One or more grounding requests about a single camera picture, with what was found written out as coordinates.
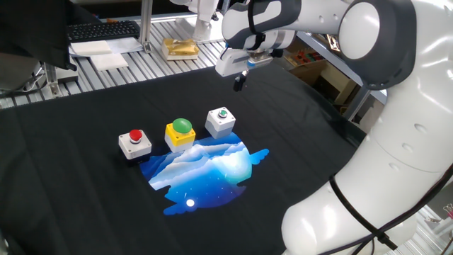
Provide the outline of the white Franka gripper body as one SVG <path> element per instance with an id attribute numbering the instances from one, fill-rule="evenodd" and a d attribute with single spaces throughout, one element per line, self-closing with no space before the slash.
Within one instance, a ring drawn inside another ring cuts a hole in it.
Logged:
<path id="1" fill-rule="evenodd" d="M 248 52 L 228 47 L 217 60 L 215 70 L 222 77 L 228 77 L 245 70 L 263 67 L 270 64 L 272 60 L 273 56 L 268 51 Z"/>

